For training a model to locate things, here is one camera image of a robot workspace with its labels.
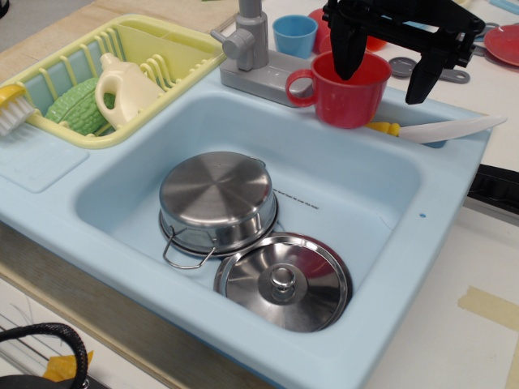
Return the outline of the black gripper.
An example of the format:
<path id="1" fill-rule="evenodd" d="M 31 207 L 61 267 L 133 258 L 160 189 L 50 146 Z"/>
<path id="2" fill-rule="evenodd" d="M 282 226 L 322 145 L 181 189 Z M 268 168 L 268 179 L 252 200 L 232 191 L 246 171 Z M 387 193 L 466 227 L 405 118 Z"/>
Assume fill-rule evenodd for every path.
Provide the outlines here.
<path id="1" fill-rule="evenodd" d="M 369 36 L 420 53 L 405 96 L 423 103 L 444 67 L 466 66 L 485 22 L 454 1 L 328 1 L 335 72 L 349 80 L 360 67 Z"/>

